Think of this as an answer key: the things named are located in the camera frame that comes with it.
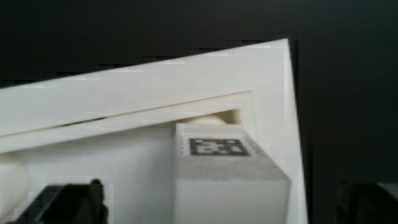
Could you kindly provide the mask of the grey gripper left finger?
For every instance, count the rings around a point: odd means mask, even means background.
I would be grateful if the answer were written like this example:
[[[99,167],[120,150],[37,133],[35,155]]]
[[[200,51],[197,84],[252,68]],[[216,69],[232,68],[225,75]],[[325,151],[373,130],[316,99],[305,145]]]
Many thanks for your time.
[[[108,224],[101,181],[47,185],[12,224]]]

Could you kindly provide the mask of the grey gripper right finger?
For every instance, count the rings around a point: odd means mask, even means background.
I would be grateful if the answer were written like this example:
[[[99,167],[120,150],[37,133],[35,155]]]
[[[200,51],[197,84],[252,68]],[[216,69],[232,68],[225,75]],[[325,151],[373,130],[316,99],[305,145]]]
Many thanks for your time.
[[[341,183],[335,224],[398,224],[398,183]]]

